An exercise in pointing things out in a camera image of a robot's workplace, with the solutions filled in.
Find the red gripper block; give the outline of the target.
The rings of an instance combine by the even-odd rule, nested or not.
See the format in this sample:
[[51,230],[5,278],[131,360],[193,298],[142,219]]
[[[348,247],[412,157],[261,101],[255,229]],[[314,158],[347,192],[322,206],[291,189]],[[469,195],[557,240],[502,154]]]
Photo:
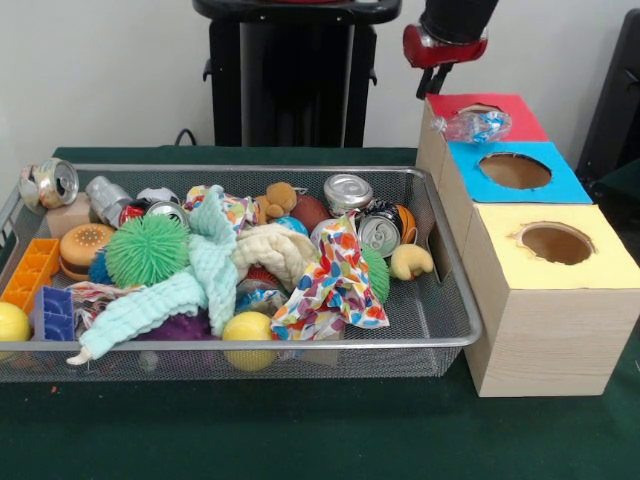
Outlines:
[[[413,68],[425,68],[419,81],[416,97],[424,98],[428,92],[439,94],[453,64],[479,59],[487,49],[487,45],[487,28],[483,30],[476,42],[452,44],[432,38],[419,24],[408,25],[403,32],[404,56]],[[437,66],[439,68],[433,76],[433,68]]]

